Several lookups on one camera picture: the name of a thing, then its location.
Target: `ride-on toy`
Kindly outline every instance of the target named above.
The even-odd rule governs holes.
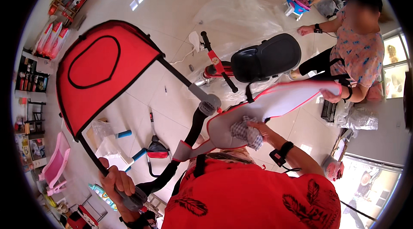
[[[238,88],[229,77],[243,83],[267,81],[270,77],[296,67],[301,60],[301,49],[298,42],[289,34],[279,34],[271,39],[263,40],[260,45],[247,47],[237,51],[231,61],[221,61],[211,48],[211,43],[206,32],[201,32],[204,40],[201,43],[208,52],[212,64],[205,70],[195,82],[197,86],[209,84],[217,77],[224,77],[232,91]]]

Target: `black seat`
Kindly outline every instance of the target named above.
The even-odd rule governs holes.
[[[300,45],[294,37],[279,34],[260,45],[236,52],[231,57],[231,67],[238,81],[250,83],[291,70],[300,60]]]

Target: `wrist strap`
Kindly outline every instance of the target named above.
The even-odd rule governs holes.
[[[288,151],[290,151],[290,149],[292,149],[292,147],[294,146],[294,144],[290,141],[285,142],[281,149],[280,149],[280,154],[282,156],[282,158],[285,159],[285,157],[287,156]]]
[[[353,88],[348,87],[348,97],[347,98],[343,98],[343,100],[348,100],[350,99],[350,97],[353,95]]]
[[[314,27],[315,27],[315,29],[314,29],[315,33],[317,33],[317,34],[322,34],[323,33],[323,30],[321,30],[321,28],[320,28],[320,24],[315,24]]]
[[[143,229],[145,226],[150,226],[148,220],[146,220],[146,218],[142,215],[140,215],[140,217],[132,223],[125,222],[122,217],[120,217],[119,220],[130,229]]]
[[[274,162],[276,162],[276,164],[281,167],[283,164],[285,164],[285,157],[288,153],[288,151],[290,151],[292,149],[292,147],[294,146],[294,144],[290,141],[285,142],[281,149],[274,149],[273,151],[271,151],[270,153],[270,157],[272,160],[274,160]]]

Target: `red canopy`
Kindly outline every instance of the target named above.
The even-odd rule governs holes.
[[[163,53],[139,28],[110,20],[79,37],[59,63],[56,91],[67,128],[77,140],[104,108]]]

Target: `woman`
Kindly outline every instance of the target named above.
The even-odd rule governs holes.
[[[317,162],[263,122],[248,126],[257,128],[264,142],[277,149],[291,167],[300,167],[300,177],[263,170],[245,148],[199,155],[175,186],[162,228],[338,228],[338,195]],[[100,161],[109,167],[106,159]],[[114,190],[126,195],[135,192],[125,172],[112,166],[108,176],[100,174],[100,180],[128,228],[148,226],[139,212],[122,204]]]
[[[291,71],[290,77],[296,79],[312,70],[324,71],[312,79],[338,80],[342,85],[342,93],[338,96],[321,90],[326,100],[362,101],[381,72],[385,54],[378,24],[382,6],[382,0],[348,0],[336,19],[298,28],[302,36],[315,29],[336,32],[337,44]]]

